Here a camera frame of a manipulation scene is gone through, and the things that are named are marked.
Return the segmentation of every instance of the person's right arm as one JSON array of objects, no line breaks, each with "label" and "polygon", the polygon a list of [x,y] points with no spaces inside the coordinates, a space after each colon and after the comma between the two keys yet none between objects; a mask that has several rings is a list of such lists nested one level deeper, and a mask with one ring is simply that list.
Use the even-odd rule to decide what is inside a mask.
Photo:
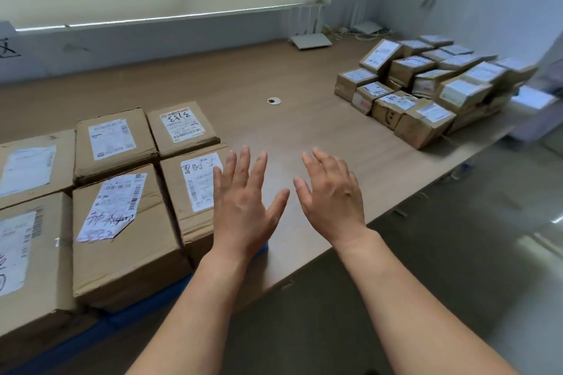
[{"label": "person's right arm", "polygon": [[303,162],[311,179],[294,179],[312,226],[350,273],[397,375],[515,374],[461,323],[365,226],[362,193],[343,160],[313,149]]}]

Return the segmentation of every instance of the forearm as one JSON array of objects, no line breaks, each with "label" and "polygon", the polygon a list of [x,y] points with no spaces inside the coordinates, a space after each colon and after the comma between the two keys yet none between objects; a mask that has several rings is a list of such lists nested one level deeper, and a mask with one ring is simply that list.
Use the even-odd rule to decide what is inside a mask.
[{"label": "forearm", "polygon": [[336,248],[398,375],[514,374],[494,350],[436,300],[375,232]]},{"label": "forearm", "polygon": [[128,375],[218,373],[245,267],[210,251]]}]

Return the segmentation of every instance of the table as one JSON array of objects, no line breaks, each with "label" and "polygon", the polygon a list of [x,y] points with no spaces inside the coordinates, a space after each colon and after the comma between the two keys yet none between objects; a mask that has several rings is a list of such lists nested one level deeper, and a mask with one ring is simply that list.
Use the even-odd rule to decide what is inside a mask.
[{"label": "table", "polygon": [[[302,151],[320,147],[356,173],[366,221],[390,210],[523,119],[494,115],[417,151],[391,130],[334,95],[338,72],[355,68],[375,42],[352,37],[299,52],[285,41],[116,67],[0,88],[0,142],[73,128],[77,121],[127,108],[146,112],[195,100],[223,142],[268,151],[264,203],[292,190],[270,251],[249,267],[236,304],[242,308],[330,249],[308,224],[293,191],[306,178]],[[281,104],[267,99],[277,96]]]}]

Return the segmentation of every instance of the floor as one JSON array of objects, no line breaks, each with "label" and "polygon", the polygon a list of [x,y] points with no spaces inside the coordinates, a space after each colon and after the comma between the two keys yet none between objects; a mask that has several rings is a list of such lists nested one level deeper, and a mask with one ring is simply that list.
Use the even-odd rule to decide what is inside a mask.
[{"label": "floor", "polygon": [[[563,158],[542,144],[514,151],[499,143],[470,165],[370,226],[519,371],[563,373],[563,260],[534,239],[536,231],[561,229],[550,221],[563,215]],[[123,374],[164,314],[50,374]],[[235,315],[222,373],[369,370],[392,374],[355,286],[328,252]]]}]

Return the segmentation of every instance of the human hand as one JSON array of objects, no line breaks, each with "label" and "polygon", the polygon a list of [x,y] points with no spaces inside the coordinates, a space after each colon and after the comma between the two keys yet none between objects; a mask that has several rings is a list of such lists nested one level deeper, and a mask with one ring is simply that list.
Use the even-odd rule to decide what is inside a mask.
[{"label": "human hand", "polygon": [[213,168],[213,251],[222,258],[248,264],[278,226],[289,189],[280,190],[270,208],[262,204],[262,185],[268,155],[263,151],[250,176],[250,150],[243,146],[237,163],[229,151],[223,172]]},{"label": "human hand", "polygon": [[314,158],[303,153],[313,191],[302,178],[293,184],[305,216],[321,236],[338,250],[365,234],[362,191],[354,173],[342,159],[313,148]]}]

